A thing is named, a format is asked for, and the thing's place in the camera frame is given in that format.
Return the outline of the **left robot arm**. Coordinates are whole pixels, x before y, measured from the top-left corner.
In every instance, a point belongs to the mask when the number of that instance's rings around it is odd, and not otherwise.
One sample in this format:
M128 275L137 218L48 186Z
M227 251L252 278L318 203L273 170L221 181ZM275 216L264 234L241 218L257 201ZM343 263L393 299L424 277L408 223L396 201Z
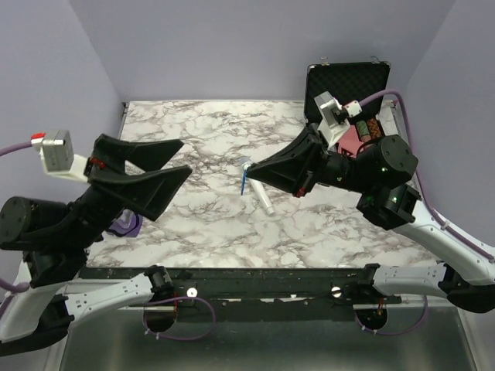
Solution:
M172 298L171 278L157 265L96 291L62 289L125 210L157 220L192 171L187 165L167 167L183 146L179 139L128 142L102 134L87 157L73 152L67 130L34 134L29 144L47 175L85 183L87 189L70 203L14 196L3 205L1 248L22 253L1 304L3 356L50 347L96 315L129 305L164 305Z

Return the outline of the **black mounting rail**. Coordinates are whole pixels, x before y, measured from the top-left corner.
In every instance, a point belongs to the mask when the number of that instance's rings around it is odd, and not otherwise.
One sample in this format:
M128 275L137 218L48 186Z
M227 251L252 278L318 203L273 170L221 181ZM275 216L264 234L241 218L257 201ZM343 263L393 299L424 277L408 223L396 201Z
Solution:
M178 322L284 322L354 318L355 306L399 304L401 298L385 296L372 286L376 265L365 268L170 268L175 293L194 288L211 308L191 300L181 301L176 313L146 309L154 320Z

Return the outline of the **blue key tag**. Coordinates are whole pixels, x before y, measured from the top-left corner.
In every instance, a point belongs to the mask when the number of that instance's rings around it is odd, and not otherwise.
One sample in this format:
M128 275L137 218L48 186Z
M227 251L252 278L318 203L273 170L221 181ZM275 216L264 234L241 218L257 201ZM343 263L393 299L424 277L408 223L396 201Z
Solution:
M241 180L241 196L244 194L245 184L247 181L248 168L243 169L242 180Z

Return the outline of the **purple box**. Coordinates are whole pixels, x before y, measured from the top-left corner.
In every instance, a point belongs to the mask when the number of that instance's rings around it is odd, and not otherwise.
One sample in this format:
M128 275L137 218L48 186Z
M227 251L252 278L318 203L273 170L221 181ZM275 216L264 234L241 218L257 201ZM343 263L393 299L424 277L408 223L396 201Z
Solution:
M121 215L107 229L116 237L137 237L143 224L143 216L130 209L124 209Z

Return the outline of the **white toy microphone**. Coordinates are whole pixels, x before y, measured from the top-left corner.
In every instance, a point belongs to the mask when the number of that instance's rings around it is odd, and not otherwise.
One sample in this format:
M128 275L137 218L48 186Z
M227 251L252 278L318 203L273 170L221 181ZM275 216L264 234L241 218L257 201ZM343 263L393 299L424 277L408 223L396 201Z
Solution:
M248 170L251 165L252 161L249 157L242 157L240 159L241 175L243 174L243 169L247 168ZM260 204L265 213L268 216L273 216L275 214L275 209L262 183L255 179L249 179L248 177L246 183L247 182L249 182L252 190L254 191L254 194L258 197L258 200L260 201Z

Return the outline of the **pink card stack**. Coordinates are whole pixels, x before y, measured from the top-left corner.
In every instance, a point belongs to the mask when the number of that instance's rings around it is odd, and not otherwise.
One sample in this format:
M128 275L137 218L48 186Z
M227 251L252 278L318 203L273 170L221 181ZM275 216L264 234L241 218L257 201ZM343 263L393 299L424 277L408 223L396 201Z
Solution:
M351 126L342 138L337 142L337 152L341 155L355 158L363 142L360 140L357 130Z

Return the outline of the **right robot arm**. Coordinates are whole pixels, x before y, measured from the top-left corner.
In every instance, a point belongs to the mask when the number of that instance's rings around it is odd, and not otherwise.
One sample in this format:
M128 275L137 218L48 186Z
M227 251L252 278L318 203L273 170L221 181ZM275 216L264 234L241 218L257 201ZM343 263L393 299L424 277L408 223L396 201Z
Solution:
M361 301L429 295L466 311L487 313L494 308L492 250L432 215L419 192L408 185L417 165L408 143L398 135L379 138L351 158L330 151L310 126L286 148L250 165L246 176L294 197L305 196L316 184L356 192L357 209L366 220L415 241L440 259L430 267L373 265L373 275L356 283Z

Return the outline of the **black poker chip case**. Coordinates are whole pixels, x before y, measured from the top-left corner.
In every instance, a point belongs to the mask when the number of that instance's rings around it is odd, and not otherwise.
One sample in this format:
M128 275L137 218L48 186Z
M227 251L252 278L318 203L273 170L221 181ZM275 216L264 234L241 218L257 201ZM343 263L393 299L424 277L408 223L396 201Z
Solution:
M322 117L314 97L328 91L341 104L352 100L361 101L387 86L390 64L384 61L355 63L321 63L310 65L306 74L304 117L307 124L318 124ZM366 104L362 112L349 119L350 126L357 130L363 142L358 152L366 148L366 143L385 136L378 114L383 99L381 97Z

